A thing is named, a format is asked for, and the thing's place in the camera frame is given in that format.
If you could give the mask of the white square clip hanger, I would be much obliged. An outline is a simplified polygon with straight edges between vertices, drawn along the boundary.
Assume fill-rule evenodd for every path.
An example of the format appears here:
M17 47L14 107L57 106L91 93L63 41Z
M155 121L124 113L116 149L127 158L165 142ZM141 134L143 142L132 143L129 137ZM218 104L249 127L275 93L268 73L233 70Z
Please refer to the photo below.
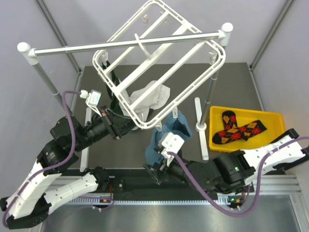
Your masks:
M121 112L129 116L137 128L160 128L169 113L222 68L226 60L225 47L233 28L231 23L224 23L216 32L203 33L163 1L149 0L110 37L103 48L96 49L92 65L118 100ZM170 96L163 107L150 110L145 122L140 120L134 111L139 103L159 85L171 89L170 82L176 72L202 51L209 52L210 66L191 80L184 90L174 97ZM155 74L151 81L156 83L129 104L122 91L126 90L130 96L128 89L153 74L163 58L172 52L178 55L178 60L166 71Z

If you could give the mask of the argyle sock red yellow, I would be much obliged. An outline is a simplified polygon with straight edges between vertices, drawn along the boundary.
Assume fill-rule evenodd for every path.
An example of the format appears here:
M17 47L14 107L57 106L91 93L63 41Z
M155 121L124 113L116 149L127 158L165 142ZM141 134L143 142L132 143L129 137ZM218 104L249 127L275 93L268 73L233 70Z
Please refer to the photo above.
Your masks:
M216 132L212 137L212 142L217 145L224 145L238 140L248 141L266 130L265 125L260 120L256 120L239 128L233 127Z

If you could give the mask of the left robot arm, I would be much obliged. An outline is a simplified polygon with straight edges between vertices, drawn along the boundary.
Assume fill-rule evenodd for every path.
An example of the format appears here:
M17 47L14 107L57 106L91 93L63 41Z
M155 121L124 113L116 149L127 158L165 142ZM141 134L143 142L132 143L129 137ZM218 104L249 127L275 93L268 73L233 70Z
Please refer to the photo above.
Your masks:
M91 116L85 126L74 116L64 116L50 130L53 139L37 156L28 177L12 196L0 200L5 227L10 230L34 227L67 202L110 188L105 169L96 167L86 168L83 176L75 182L47 191L79 159L77 152L109 135L115 140L120 139L135 126L130 117L116 114L107 107L103 107L101 112L102 115Z

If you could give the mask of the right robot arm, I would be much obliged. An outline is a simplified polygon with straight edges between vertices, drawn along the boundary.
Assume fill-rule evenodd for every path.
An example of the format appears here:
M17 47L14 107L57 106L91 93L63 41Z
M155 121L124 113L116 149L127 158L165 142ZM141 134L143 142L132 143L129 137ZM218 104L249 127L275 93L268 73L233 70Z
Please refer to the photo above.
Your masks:
M308 148L302 148L299 137L286 131L272 143L255 149L241 149L224 153L207 162L182 160L175 154L181 153L184 139L172 132L154 139L147 151L150 162L144 169L157 185L169 178L195 189L196 184L204 192L229 194L241 192L259 175L276 169L288 169L309 158Z

